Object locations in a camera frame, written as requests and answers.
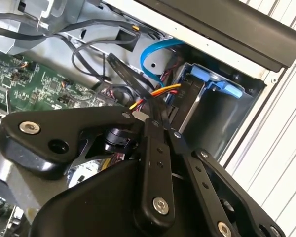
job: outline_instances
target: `red wire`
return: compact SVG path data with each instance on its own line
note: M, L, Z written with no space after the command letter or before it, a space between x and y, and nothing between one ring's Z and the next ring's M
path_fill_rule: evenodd
M160 80L161 80L161 81L164 81L164 80L166 79L167 75L169 75L170 72L173 71L173 70L179 65L179 63L180 63L180 60L178 60L178 61L175 63L175 65L173 65L170 69L168 69L168 70L162 75L162 77L161 77Z

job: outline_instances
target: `white panel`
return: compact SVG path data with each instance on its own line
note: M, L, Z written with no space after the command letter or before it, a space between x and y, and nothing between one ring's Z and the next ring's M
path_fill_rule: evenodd
M251 0L249 5L296 29L296 0ZM296 237L296 62L279 82L227 171L287 236Z

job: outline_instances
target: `black frame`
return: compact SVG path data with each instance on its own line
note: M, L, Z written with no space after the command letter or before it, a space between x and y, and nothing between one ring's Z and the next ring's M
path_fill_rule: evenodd
M296 31L238 0L135 1L274 72L296 59Z

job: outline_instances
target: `blue plastic latch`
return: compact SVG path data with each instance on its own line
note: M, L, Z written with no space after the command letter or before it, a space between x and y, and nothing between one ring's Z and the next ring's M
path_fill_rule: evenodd
M191 74L205 82L208 82L211 78L211 75L209 72L197 67L197 66L193 66L192 70L191 70Z
M211 87L215 87L216 90L219 90L222 93L231 95L239 99L243 95L243 91L232 85L226 80L213 81L211 80L210 72L207 72L197 66L193 66L190 72L193 76L203 80L204 82L208 82L206 84L206 89L210 89Z
M235 87L234 85L231 85L230 83L226 82L225 80L221 80L218 82L210 82L207 86L207 88L211 88L211 86L214 85L216 88L219 89L219 91L221 91L222 93L228 94L228 95L232 95L233 97L236 97L237 99L239 99L243 92L241 90L239 90L237 87Z

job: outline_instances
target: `metal screw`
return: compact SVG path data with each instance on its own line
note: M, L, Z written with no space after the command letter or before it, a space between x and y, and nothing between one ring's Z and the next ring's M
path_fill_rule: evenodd
M232 236L231 230L224 222L218 222L218 229L219 229L220 233L222 234L222 236L224 236L224 237L231 237Z
M155 125L156 127L159 127L159 124L156 121L152 121L152 124Z
M129 113L125 113L125 112L122 112L122 115L127 118L127 119L130 119L131 116L129 115Z
M201 156L203 158L208 158L208 154L206 154L206 152L204 152L204 151L201 151Z
M80 42L79 42L78 40L75 39L75 40L74 40L74 45L76 45L76 46L77 46L77 45L80 45Z
M273 231L273 233L275 233L276 237L281 237L281 234L274 226L271 226L271 230Z
M152 200L153 208L161 215L167 215L169 213L168 203L162 197L156 197Z
M40 127L38 124L34 123L34 122L23 122L19 125L19 129L26 133L26 134L30 134L30 135L35 135L38 134L40 132Z
M175 135L176 138L181 138L181 134L178 133L178 132L175 132L174 135Z

